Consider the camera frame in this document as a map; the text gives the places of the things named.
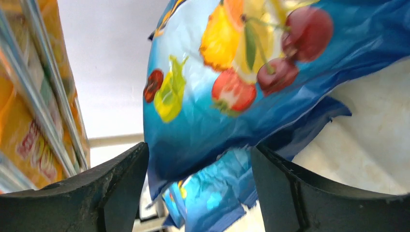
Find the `blue candy bag on shelf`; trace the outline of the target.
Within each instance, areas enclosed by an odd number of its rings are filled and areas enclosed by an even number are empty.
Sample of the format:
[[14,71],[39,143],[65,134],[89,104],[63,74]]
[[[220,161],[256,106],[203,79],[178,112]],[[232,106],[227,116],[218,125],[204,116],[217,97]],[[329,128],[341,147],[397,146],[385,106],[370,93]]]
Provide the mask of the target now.
[[223,232],[256,205],[249,149],[231,149],[213,164],[174,182],[162,196],[165,226],[187,232]]

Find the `blue candy bag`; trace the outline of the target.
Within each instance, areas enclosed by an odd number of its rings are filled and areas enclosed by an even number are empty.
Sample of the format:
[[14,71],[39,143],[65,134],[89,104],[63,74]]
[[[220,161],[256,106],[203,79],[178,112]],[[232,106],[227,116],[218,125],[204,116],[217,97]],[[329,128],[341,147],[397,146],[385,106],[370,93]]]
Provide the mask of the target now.
[[249,149],[231,149],[213,164],[174,182],[162,196],[165,226],[187,232],[223,232],[256,205]]
[[171,0],[144,98],[152,199],[410,54],[407,0]]

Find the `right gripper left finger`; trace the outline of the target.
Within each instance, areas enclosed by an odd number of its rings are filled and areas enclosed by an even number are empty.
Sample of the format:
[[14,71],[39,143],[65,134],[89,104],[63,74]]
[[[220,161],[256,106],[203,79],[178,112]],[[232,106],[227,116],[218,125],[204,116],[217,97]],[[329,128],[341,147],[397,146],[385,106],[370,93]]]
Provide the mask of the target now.
[[0,197],[3,232],[130,232],[149,159],[141,142],[96,167]]

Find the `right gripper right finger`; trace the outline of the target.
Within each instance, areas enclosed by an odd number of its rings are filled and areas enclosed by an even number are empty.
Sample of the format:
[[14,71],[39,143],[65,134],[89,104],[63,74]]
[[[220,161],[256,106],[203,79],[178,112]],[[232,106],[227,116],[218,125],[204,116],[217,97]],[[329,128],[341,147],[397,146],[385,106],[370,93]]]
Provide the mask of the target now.
[[350,187],[287,161],[264,145],[251,150],[267,232],[407,232],[409,195]]

